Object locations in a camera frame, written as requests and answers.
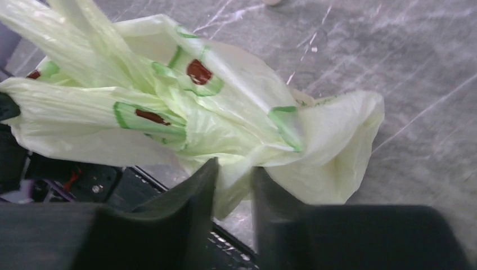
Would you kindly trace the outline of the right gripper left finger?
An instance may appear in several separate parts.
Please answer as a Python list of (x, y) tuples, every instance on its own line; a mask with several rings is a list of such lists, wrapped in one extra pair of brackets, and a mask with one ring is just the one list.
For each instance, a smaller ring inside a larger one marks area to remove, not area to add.
[(1, 204), (2, 269), (205, 269), (217, 159), (132, 212)]

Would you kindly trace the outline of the light green plastic bag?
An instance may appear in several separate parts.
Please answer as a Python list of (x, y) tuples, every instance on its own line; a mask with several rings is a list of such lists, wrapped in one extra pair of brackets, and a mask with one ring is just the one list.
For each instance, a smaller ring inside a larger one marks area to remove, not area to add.
[(316, 100), (163, 14), (113, 23), (92, 1), (2, 1), (1, 22), (46, 55), (1, 83), (21, 110), (6, 123), (30, 151), (189, 173), (217, 158), (218, 219), (248, 196), (253, 167), (312, 205), (345, 203), (361, 185), (384, 119), (379, 93)]

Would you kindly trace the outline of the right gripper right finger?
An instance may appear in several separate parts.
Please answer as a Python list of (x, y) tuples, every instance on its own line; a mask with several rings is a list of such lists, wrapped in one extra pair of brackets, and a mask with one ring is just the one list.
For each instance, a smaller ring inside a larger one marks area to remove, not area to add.
[(423, 205), (309, 205), (252, 173), (260, 269), (470, 269), (450, 225)]

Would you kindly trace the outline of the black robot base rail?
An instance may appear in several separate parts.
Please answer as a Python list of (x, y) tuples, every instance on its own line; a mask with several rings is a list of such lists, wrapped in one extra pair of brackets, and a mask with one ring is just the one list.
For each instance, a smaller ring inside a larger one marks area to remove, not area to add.
[(2, 269), (256, 269), (214, 225), (218, 167), (170, 190), (134, 168), (49, 159), (1, 126)]

